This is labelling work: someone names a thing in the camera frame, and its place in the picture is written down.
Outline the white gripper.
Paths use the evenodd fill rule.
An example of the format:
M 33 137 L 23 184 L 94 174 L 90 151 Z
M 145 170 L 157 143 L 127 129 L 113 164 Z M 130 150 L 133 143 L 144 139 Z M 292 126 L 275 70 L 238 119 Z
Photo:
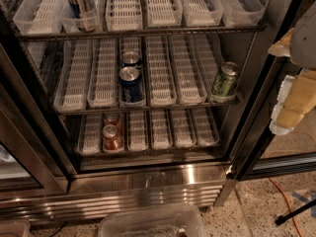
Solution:
M 290 57 L 292 63 L 316 69 L 316 1 L 280 40 L 272 44 L 268 54 Z M 286 75 L 273 109 L 270 131 L 289 134 L 316 107 L 316 71 L 304 69 L 297 76 Z

